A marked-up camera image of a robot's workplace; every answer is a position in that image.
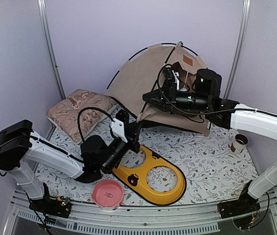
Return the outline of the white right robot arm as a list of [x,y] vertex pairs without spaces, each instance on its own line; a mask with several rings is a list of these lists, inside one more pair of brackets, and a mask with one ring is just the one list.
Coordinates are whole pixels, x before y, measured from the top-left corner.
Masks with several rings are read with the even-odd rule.
[[[209,69],[199,69],[190,91],[178,89],[178,75],[168,65],[159,75],[164,75],[162,85],[143,94],[148,104],[172,114],[200,116],[225,129],[243,130],[277,141],[277,114],[248,107],[237,101],[221,99],[222,77]],[[277,186],[277,163],[267,168],[257,178],[249,181],[235,203],[238,213],[246,213],[264,193]]]

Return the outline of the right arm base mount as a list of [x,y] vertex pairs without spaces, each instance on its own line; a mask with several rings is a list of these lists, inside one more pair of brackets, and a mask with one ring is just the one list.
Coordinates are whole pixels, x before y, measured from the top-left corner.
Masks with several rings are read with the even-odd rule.
[[223,200],[217,206],[221,218],[229,218],[255,212],[255,215],[249,215],[234,220],[235,226],[241,230],[252,228],[255,226],[256,220],[259,219],[260,204],[258,199],[254,199],[248,195],[248,187],[251,182],[250,180],[245,184],[238,199],[232,201]]

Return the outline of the beige fabric pet tent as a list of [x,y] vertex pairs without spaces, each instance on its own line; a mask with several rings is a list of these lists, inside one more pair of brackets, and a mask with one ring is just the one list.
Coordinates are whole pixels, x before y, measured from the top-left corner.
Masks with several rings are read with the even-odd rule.
[[[173,64],[173,66],[178,70],[180,79],[187,85],[191,86],[195,81],[196,74],[191,75],[190,73],[182,70],[182,67],[178,63]],[[163,80],[163,74],[158,72],[157,84],[154,90],[163,84]],[[163,112],[149,104],[147,104],[143,114],[138,117],[144,105],[144,101],[142,99],[143,93],[139,94],[137,90],[123,90],[111,96],[106,94],[105,91],[105,95],[113,98],[121,107],[126,109],[132,116],[134,116],[137,121],[146,121],[147,123],[155,123],[179,130],[193,131],[203,134],[204,136],[209,135],[209,122],[203,117],[186,118],[185,116],[172,115],[170,113]]]

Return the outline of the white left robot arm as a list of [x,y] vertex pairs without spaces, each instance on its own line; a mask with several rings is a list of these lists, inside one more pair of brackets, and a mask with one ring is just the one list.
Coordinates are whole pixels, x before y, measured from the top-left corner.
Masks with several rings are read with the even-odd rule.
[[27,161],[52,167],[81,183],[92,183],[117,168],[122,157],[132,150],[138,153],[141,123],[111,122],[114,140],[107,145],[93,135],[82,141],[81,155],[74,155],[41,137],[32,122],[22,120],[0,131],[0,170],[9,173],[43,212],[51,212],[55,203],[43,183],[34,176]]

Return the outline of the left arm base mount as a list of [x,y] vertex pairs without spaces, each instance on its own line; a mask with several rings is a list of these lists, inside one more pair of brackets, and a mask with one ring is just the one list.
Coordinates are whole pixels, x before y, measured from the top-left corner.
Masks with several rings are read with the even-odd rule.
[[41,212],[44,215],[54,215],[62,218],[69,218],[72,204],[70,198],[60,196],[50,197],[48,186],[43,183],[44,195],[42,199],[30,199],[29,208],[33,211]]

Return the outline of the brown patterned pillow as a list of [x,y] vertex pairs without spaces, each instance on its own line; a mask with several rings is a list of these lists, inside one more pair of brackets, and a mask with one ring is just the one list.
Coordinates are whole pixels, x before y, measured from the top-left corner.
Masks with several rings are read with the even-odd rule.
[[47,118],[75,143],[80,143],[78,121],[80,121],[83,137],[86,137],[107,116],[96,110],[86,110],[78,119],[79,112],[84,108],[93,107],[111,114],[116,106],[117,103],[108,96],[78,89],[68,98],[51,107],[47,113]]

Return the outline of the black tent pole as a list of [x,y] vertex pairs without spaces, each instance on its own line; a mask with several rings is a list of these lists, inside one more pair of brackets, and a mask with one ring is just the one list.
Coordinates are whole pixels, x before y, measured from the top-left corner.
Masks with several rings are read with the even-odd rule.
[[157,74],[165,64],[178,63],[182,70],[195,75],[198,69],[206,68],[200,56],[178,43],[161,43],[149,46],[131,57],[115,74],[106,94],[137,90],[139,94],[151,90]]
[[[160,68],[160,70],[159,70],[158,72],[160,72],[160,71],[162,70],[162,67],[165,66],[165,65],[167,64],[167,61],[168,61],[168,59],[170,58],[170,56],[171,56],[171,54],[173,53],[173,51],[175,50],[175,47],[176,47],[177,44],[165,43],[164,45],[165,45],[165,46],[167,46],[167,45],[173,45],[173,47],[172,47],[172,50],[171,50],[170,53],[168,54],[167,58],[165,59],[164,63],[162,64],[162,66],[161,66],[161,68]],[[158,77],[158,74],[156,75],[156,80],[155,80],[155,82],[154,82],[154,84],[153,84],[153,86],[152,86],[152,88],[151,88],[151,90],[150,90],[149,92],[152,92],[152,91],[154,90],[154,88],[155,88],[155,86],[156,86],[156,84],[157,84],[157,77]],[[147,106],[147,101],[144,102],[144,105],[143,105],[143,107],[142,107],[142,109],[141,109],[141,111],[140,111],[138,117],[140,117],[140,116],[143,114],[143,112],[144,112],[146,106]]]

